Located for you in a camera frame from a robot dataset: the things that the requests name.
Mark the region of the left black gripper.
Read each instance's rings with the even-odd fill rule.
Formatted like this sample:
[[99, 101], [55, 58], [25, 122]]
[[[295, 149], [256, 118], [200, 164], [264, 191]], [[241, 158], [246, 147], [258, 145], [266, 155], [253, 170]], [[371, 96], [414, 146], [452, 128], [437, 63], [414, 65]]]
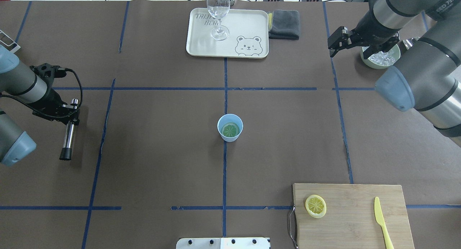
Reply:
[[46, 91], [42, 98], [34, 103], [30, 103], [33, 108], [33, 115], [44, 118], [49, 121], [59, 121], [67, 125], [69, 122], [79, 125], [80, 105], [76, 108], [71, 108], [65, 103], [59, 94], [52, 88], [55, 78], [63, 78], [67, 72], [71, 72], [76, 77], [77, 83], [80, 85], [79, 77], [74, 70], [62, 68], [58, 65], [52, 66], [44, 63], [39, 66], [30, 66], [33, 73], [45, 82]]

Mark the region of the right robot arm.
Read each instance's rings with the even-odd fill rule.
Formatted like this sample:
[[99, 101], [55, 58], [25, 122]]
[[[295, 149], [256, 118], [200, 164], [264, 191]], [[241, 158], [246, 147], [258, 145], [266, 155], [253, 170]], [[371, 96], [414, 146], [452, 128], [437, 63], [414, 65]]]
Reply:
[[443, 136], [460, 144], [460, 81], [451, 74], [460, 66], [460, 0], [369, 0], [357, 26], [341, 26], [328, 37], [330, 57], [340, 50], [365, 46], [364, 58], [388, 52], [399, 31], [425, 12], [436, 21], [376, 81], [375, 90], [400, 111], [417, 110]]

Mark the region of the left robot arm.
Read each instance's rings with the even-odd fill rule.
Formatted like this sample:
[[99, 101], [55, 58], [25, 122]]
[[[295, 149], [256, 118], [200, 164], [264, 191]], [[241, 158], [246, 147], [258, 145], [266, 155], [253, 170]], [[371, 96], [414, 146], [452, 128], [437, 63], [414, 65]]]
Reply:
[[12, 166], [35, 151], [37, 144], [24, 129], [19, 117], [30, 113], [47, 121], [58, 121], [66, 126], [60, 160], [73, 157], [73, 139], [79, 124], [80, 107], [83, 103], [83, 88], [78, 77], [80, 96], [66, 103], [53, 89], [53, 82], [68, 73], [69, 68], [44, 63], [38, 66], [25, 65], [19, 57], [1, 47], [1, 105], [10, 100], [7, 108], [1, 108], [1, 164]]

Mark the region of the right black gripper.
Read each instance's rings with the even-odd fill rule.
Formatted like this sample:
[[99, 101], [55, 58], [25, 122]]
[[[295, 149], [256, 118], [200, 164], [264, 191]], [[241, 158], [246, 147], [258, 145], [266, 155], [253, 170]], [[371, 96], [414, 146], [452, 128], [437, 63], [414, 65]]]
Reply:
[[333, 58], [339, 51], [351, 49], [356, 46], [367, 47], [363, 52], [363, 58], [368, 59], [370, 56], [379, 52], [387, 53], [399, 41], [399, 34], [395, 33], [389, 38], [373, 39], [365, 38], [355, 30], [348, 30], [347, 27], [340, 26], [333, 34], [328, 37], [329, 56]]

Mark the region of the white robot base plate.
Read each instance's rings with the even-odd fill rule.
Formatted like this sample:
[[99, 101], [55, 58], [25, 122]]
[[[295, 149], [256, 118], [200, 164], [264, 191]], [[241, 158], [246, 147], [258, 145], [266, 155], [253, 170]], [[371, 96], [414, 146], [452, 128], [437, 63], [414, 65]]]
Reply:
[[176, 249], [270, 249], [270, 239], [265, 237], [204, 237], [183, 238]]

